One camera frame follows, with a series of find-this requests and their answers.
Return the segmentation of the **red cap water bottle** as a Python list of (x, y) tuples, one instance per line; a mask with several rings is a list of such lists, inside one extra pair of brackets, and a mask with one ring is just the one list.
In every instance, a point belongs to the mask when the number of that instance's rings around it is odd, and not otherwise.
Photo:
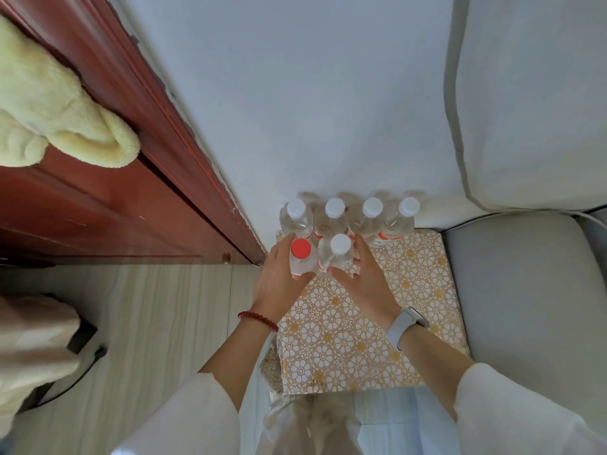
[(295, 238), (290, 246), (290, 271), (294, 279), (317, 269), (317, 248), (305, 238)]

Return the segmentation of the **white wrist watch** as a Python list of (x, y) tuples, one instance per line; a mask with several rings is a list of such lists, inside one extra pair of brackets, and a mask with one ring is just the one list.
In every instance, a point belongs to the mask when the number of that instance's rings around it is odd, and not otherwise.
[(399, 342), (403, 334), (408, 328), (413, 325), (420, 325), (426, 329), (430, 328), (430, 324), (426, 318), (421, 315), (414, 307), (403, 307), (399, 315), (392, 322), (390, 328), (386, 331), (386, 337), (391, 345), (399, 352), (402, 351)]

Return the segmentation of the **person's right forearm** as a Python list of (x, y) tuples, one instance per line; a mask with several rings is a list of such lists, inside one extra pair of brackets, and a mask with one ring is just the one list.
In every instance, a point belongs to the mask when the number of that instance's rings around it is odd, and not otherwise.
[(475, 361), (418, 324), (404, 331), (399, 347), (446, 412), (457, 422), (455, 404), (459, 383)]

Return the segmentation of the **yellow fluffy towel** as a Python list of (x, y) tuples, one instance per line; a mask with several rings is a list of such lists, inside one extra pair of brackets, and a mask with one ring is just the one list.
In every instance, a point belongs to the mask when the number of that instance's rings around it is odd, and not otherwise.
[(140, 152), (139, 138), (125, 121), (0, 15), (0, 167), (37, 164), (48, 145), (105, 168), (125, 167)]

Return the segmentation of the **person's white garment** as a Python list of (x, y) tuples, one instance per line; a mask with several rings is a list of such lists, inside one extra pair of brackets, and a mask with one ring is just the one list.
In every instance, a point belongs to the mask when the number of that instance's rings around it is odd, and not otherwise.
[[(607, 440), (568, 409), (477, 363), (455, 409), (462, 455), (607, 455)], [(238, 455), (236, 409), (212, 374), (196, 374), (111, 455)]]

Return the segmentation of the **beige cloth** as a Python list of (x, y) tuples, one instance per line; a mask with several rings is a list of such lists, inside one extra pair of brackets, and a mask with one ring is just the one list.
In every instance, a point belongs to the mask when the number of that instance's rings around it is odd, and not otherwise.
[(67, 349), (80, 327), (77, 312), (44, 295), (0, 295), (0, 440), (37, 387), (77, 370)]

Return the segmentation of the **white sofa back cushion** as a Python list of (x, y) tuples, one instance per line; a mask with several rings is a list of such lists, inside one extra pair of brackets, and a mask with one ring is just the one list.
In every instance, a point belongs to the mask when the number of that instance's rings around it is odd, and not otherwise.
[(444, 91), (476, 206), (607, 204), (607, 0), (455, 0)]

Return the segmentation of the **red wooden door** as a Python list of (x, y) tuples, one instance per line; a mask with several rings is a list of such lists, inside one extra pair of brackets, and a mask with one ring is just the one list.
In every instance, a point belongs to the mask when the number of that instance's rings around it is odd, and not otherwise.
[(259, 265), (266, 252), (110, 0), (0, 0), (0, 15), (74, 72), (140, 141), (105, 168), (48, 145), (0, 167), (0, 260)]

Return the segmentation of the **white cap water bottle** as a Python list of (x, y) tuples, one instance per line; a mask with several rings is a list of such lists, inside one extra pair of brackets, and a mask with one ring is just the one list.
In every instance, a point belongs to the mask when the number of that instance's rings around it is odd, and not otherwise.
[(414, 197), (387, 203), (383, 208), (382, 221), (373, 244), (387, 246), (405, 236), (414, 233), (414, 216), (420, 211), (421, 204)]
[(317, 247), (317, 267), (326, 274), (330, 267), (349, 272), (353, 266), (354, 248), (352, 240), (346, 234), (323, 237)]
[(383, 202), (381, 199), (372, 197), (363, 203), (349, 206), (346, 212), (348, 236), (352, 241), (355, 235), (363, 239), (372, 238), (381, 230), (383, 219)]
[(313, 233), (318, 241), (338, 234), (347, 234), (348, 221), (345, 202), (338, 197), (330, 198), (317, 206), (313, 213)]
[(314, 229), (313, 213), (303, 200), (294, 199), (281, 208), (279, 224), (283, 237), (294, 234), (296, 238), (310, 239)]

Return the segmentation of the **person's left hand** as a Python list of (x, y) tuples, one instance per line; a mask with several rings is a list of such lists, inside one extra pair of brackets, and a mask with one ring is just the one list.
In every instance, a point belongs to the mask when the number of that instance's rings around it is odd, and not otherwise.
[(287, 274), (290, 271), (290, 234), (275, 244), (261, 267), (253, 291), (251, 310), (278, 324), (296, 301), (287, 301)]

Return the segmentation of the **gold floral table cover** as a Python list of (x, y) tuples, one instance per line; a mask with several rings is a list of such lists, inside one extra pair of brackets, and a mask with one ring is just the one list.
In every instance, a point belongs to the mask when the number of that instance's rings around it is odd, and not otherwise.
[[(429, 322), (429, 330), (471, 356), (443, 237), (417, 229), (373, 250), (397, 302)], [(280, 321), (261, 362), (270, 389), (284, 395), (380, 390), (423, 384), (384, 331), (346, 289), (315, 266), (317, 276)]]

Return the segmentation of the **person's left forearm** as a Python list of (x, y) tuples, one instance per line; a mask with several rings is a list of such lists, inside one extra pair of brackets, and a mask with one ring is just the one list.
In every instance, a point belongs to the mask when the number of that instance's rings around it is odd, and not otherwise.
[(277, 324), (252, 310), (240, 312), (236, 328), (199, 370), (215, 378), (237, 412), (263, 346), (277, 328)]

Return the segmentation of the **person's right hand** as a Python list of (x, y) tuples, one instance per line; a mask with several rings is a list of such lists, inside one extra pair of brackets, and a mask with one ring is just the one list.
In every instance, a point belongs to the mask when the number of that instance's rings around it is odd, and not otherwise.
[(344, 288), (364, 315), (387, 331), (402, 309), (390, 290), (383, 270), (365, 240), (358, 234), (355, 235), (354, 247), (358, 253), (355, 264), (360, 282), (359, 286)]

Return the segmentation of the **grey sofa seat cushion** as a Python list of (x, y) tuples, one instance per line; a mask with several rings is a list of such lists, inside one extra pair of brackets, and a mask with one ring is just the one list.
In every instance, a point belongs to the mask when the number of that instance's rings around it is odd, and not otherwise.
[(607, 431), (607, 285), (580, 224), (503, 215), (443, 239), (472, 357)]

